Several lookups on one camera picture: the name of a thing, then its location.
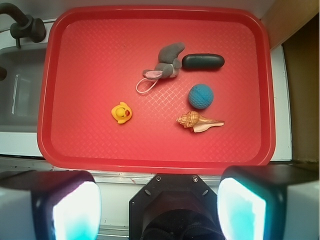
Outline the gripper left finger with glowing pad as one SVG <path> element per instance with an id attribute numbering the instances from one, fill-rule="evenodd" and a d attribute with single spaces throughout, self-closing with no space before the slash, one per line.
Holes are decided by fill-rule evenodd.
<path id="1" fill-rule="evenodd" d="M 88 171 L 0 174 L 2 240 L 95 240 L 101 217 L 101 191 Z"/>

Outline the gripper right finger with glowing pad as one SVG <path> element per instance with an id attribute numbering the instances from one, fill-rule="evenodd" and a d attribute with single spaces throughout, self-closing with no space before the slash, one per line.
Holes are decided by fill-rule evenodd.
<path id="1" fill-rule="evenodd" d="M 219 183 L 217 214 L 227 240 L 318 240 L 319 165 L 230 166 Z"/>

